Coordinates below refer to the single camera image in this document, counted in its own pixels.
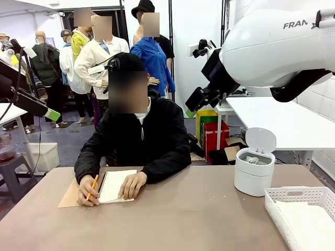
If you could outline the person's right hand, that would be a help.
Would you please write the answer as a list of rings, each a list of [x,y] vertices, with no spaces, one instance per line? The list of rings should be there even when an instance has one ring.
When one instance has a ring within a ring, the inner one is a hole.
[[[99,206],[100,194],[93,188],[94,178],[91,175],[82,177],[79,183],[77,202],[81,206]]]

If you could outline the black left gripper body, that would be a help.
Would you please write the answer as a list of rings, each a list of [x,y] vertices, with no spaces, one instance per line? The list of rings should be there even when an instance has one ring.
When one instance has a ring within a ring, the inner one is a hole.
[[[10,66],[1,59],[1,99],[12,100],[16,88],[28,87],[25,74]]]

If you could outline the person's left hand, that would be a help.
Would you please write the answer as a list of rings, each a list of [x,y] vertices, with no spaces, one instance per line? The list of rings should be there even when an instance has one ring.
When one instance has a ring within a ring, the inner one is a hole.
[[[144,172],[128,175],[120,187],[118,198],[123,198],[124,200],[134,199],[146,182],[147,175]]]

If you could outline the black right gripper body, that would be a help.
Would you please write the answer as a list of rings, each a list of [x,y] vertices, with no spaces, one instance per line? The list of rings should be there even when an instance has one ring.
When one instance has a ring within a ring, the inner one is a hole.
[[[207,57],[207,61],[201,72],[209,81],[206,92],[210,96],[230,95],[239,87],[238,84],[227,72],[225,66],[220,60],[220,49],[211,50],[211,55]]]

